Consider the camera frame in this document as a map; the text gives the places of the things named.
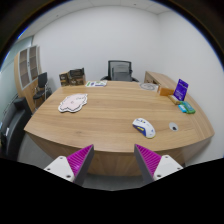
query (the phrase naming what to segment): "computer mouse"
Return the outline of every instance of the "computer mouse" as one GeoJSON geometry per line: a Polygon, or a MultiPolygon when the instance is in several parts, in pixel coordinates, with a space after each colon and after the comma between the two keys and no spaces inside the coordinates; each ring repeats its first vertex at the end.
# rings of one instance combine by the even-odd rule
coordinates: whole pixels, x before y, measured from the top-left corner
{"type": "Polygon", "coordinates": [[[153,138],[156,135],[154,127],[144,118],[137,118],[133,121],[133,126],[146,138],[153,138]]]}

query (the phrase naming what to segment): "purple sign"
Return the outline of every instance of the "purple sign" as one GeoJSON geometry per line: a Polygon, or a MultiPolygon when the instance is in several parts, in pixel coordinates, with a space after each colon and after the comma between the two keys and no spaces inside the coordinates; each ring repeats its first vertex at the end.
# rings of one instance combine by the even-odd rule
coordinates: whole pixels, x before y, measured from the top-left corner
{"type": "Polygon", "coordinates": [[[174,96],[179,100],[179,101],[184,101],[185,95],[187,93],[187,88],[188,84],[184,82],[183,80],[179,79],[177,83],[177,87],[174,91],[174,96]]]}

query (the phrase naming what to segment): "gray floor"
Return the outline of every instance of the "gray floor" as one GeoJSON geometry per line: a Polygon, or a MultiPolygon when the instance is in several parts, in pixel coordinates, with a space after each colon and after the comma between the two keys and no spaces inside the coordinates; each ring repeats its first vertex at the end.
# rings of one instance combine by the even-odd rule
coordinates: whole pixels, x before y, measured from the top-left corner
{"type": "MultiPolygon", "coordinates": [[[[42,151],[26,134],[20,147],[18,162],[34,165],[41,169],[47,167],[53,159],[42,151]]],[[[84,188],[116,191],[142,187],[142,176],[137,177],[110,177],[87,174],[84,188]]]]}

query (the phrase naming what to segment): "paper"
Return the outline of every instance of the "paper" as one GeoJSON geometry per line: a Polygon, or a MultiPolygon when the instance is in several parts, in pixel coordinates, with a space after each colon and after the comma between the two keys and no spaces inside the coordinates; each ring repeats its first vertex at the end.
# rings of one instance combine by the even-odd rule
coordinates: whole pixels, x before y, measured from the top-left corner
{"type": "Polygon", "coordinates": [[[58,110],[60,112],[77,112],[82,109],[82,106],[87,104],[88,94],[74,94],[67,96],[59,105],[58,110]]]}
{"type": "Polygon", "coordinates": [[[107,81],[88,81],[86,83],[86,87],[98,87],[98,86],[106,86],[107,81]]]}
{"type": "Polygon", "coordinates": [[[158,90],[158,85],[153,83],[139,83],[140,87],[145,90],[155,91],[158,90]]]}

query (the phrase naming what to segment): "conference table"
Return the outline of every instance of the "conference table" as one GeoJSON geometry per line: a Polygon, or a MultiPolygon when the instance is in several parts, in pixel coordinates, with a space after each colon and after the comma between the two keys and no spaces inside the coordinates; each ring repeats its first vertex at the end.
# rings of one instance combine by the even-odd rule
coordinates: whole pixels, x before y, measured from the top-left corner
{"type": "MultiPolygon", "coordinates": [[[[168,76],[146,72],[159,85],[175,89],[168,76]]],[[[211,140],[214,130],[207,116],[187,94],[185,101],[195,114],[182,113],[167,96],[145,90],[137,82],[108,81],[104,87],[64,86],[58,88],[36,111],[24,130],[49,156],[68,156],[94,145],[88,173],[108,176],[141,175],[134,156],[134,145],[159,155],[170,155],[183,165],[211,140]],[[87,104],[78,112],[59,112],[67,97],[88,94],[87,104]],[[156,131],[146,138],[132,125],[136,118],[149,121],[156,131]],[[178,126],[170,128],[170,123],[178,126]]]]}

